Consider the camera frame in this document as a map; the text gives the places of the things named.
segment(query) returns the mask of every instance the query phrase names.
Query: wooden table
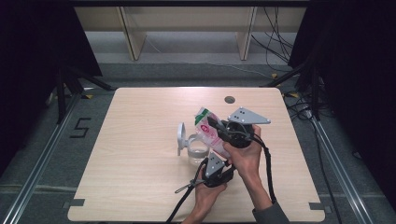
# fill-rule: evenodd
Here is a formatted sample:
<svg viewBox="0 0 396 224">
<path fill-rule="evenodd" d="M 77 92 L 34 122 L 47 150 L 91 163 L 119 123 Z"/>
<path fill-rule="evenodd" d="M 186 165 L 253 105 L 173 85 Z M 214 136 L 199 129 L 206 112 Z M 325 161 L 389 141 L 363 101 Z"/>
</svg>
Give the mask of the wooden table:
<svg viewBox="0 0 396 224">
<path fill-rule="evenodd" d="M 227 104 L 226 96 L 235 98 Z M 272 154 L 274 189 L 290 221 L 321 221 L 320 203 L 287 109 L 272 88 L 121 88 L 114 95 L 93 147 L 68 217 L 73 221 L 165 221 L 196 167 L 187 151 L 177 155 L 177 126 L 195 133 L 194 115 L 201 106 L 226 119 L 239 106 L 269 118 L 262 139 Z M 262 153 L 261 175 L 266 184 Z M 183 220 L 194 205 L 193 193 L 174 221 Z M 205 221 L 254 221 L 253 204 L 242 179 L 235 174 Z"/>
</svg>

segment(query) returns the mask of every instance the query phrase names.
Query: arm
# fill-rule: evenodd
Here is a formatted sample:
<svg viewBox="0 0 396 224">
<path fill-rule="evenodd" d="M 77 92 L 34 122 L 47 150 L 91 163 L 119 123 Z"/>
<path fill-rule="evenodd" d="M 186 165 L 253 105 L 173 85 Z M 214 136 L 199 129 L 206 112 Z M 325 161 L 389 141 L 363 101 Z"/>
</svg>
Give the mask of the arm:
<svg viewBox="0 0 396 224">
<path fill-rule="evenodd" d="M 261 136 L 262 129 L 259 126 L 253 125 L 253 129 L 255 134 Z M 245 183 L 254 205 L 253 215 L 256 220 L 259 223 L 263 223 L 262 221 L 265 221 L 265 223 L 289 223 L 279 204 L 272 204 L 262 185 L 259 174 L 262 146 L 254 141 L 245 148 L 236 148 L 229 143 L 224 143 L 223 146 L 231 155 L 229 163 L 233 163 Z"/>
</svg>

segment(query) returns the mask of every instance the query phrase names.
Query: pink packet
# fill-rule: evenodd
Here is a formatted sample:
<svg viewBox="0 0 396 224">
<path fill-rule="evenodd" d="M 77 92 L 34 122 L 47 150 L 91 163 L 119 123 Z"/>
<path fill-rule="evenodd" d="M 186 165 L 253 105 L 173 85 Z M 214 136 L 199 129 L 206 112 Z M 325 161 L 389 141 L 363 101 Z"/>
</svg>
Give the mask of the pink packet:
<svg viewBox="0 0 396 224">
<path fill-rule="evenodd" d="M 221 123 L 221 120 L 208 109 L 201 107 L 198 114 L 195 116 L 195 130 L 197 134 L 202 138 L 203 142 L 208 146 L 212 147 L 215 152 L 220 154 L 223 158 L 230 158 L 230 154 L 223 147 L 223 140 L 219 138 L 218 131 L 211 127 L 208 123 L 207 118 L 210 117 Z"/>
</svg>

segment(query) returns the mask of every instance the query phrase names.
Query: right hand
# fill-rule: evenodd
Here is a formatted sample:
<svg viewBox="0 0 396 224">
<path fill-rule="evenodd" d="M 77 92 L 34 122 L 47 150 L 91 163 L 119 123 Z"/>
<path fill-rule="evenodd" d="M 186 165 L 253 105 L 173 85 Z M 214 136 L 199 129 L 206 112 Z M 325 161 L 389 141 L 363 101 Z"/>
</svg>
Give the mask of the right hand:
<svg viewBox="0 0 396 224">
<path fill-rule="evenodd" d="M 257 136 L 261 136 L 262 129 L 259 126 L 253 125 L 253 130 Z M 262 146 L 252 141 L 248 147 L 244 148 L 233 147 L 230 143 L 224 143 L 223 147 L 230 153 L 231 158 L 229 159 L 229 163 L 236 167 L 236 170 L 238 170 L 239 175 L 242 177 L 254 208 L 260 211 L 272 206 L 270 197 L 262 186 L 262 180 L 259 174 Z"/>
<path fill-rule="evenodd" d="M 261 136 L 262 129 L 253 124 L 254 133 Z M 223 143 L 224 149 L 230 153 L 231 158 L 229 163 L 233 164 L 238 170 L 242 178 L 254 175 L 259 176 L 260 157 L 262 154 L 262 146 L 259 143 L 252 141 L 248 147 L 237 148 L 231 146 L 230 143 Z"/>
</svg>

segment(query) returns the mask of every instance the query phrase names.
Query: metal bracket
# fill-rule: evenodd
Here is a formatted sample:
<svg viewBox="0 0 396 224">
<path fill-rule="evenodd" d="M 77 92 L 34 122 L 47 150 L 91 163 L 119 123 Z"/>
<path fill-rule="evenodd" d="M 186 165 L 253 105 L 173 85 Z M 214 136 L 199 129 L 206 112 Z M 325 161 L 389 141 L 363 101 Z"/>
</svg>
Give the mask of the metal bracket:
<svg viewBox="0 0 396 224">
<path fill-rule="evenodd" d="M 229 117 L 229 121 L 241 123 L 241 124 L 269 124 L 271 120 L 265 118 L 259 114 L 254 113 L 244 107 L 239 107 Z"/>
<path fill-rule="evenodd" d="M 225 162 L 218 156 L 216 153 L 211 151 L 209 153 L 209 160 L 207 162 L 206 173 L 205 176 L 209 178 L 216 171 L 223 168 L 225 166 Z"/>
</svg>

